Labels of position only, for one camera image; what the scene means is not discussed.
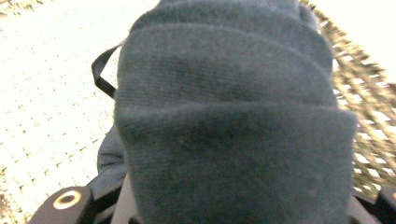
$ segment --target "paved ground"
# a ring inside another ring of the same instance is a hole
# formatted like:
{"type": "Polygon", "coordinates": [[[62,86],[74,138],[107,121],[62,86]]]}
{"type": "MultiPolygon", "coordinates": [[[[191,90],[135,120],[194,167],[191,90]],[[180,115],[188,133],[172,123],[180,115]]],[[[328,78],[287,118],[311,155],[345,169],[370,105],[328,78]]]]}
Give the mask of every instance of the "paved ground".
{"type": "Polygon", "coordinates": [[[396,83],[396,1],[310,0],[360,45],[374,61],[387,69],[388,82],[396,83]]]}
{"type": "MultiPolygon", "coordinates": [[[[0,193],[17,219],[96,175],[113,102],[93,86],[91,63],[155,4],[57,0],[0,19],[0,193]]],[[[116,58],[105,74],[113,79],[116,58]]]]}

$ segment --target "knit fabric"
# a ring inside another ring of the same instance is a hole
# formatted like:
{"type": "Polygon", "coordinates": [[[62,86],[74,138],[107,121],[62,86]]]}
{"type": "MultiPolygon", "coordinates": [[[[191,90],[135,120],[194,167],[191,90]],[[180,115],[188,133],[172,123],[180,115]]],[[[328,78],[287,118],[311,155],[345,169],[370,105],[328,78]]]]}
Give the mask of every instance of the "knit fabric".
{"type": "Polygon", "coordinates": [[[161,1],[134,24],[115,128],[144,223],[347,223],[357,121],[315,27],[258,0],[161,1]]]}

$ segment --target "dark green beanie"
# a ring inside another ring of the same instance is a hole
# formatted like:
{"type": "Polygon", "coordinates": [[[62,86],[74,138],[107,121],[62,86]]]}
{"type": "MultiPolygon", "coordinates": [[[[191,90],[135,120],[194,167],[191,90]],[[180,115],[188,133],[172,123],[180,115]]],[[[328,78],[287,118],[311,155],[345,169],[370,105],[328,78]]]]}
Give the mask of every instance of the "dark green beanie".
{"type": "Polygon", "coordinates": [[[347,223],[357,121],[330,48],[295,1],[264,2],[162,1],[122,47],[115,123],[144,223],[347,223]]]}

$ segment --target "grommet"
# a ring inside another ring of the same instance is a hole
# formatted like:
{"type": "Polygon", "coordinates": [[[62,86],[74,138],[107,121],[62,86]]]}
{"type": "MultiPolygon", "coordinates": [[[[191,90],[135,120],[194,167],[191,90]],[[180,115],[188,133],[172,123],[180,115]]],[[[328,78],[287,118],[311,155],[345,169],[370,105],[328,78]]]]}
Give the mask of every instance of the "grommet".
{"type": "Polygon", "coordinates": [[[78,203],[80,199],[81,199],[80,192],[76,190],[69,190],[64,194],[62,194],[61,196],[59,196],[55,200],[55,202],[53,202],[53,207],[58,210],[66,209],[78,203]]]}

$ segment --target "backpack strap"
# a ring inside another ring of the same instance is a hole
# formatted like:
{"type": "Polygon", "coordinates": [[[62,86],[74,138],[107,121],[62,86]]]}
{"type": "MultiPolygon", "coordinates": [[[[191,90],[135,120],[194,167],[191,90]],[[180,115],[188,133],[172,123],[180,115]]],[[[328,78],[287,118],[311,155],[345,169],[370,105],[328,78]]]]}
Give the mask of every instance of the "backpack strap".
{"type": "Polygon", "coordinates": [[[95,83],[95,86],[99,88],[101,91],[103,91],[105,94],[110,96],[111,98],[114,99],[114,94],[116,93],[116,88],[113,87],[110,83],[108,83],[104,78],[102,78],[100,75],[102,74],[103,70],[106,67],[106,64],[108,60],[110,59],[111,55],[116,51],[116,49],[120,46],[125,41],[122,41],[119,43],[116,47],[113,47],[111,49],[106,50],[103,52],[97,59],[92,63],[92,74],[93,74],[93,81],[95,83]]]}

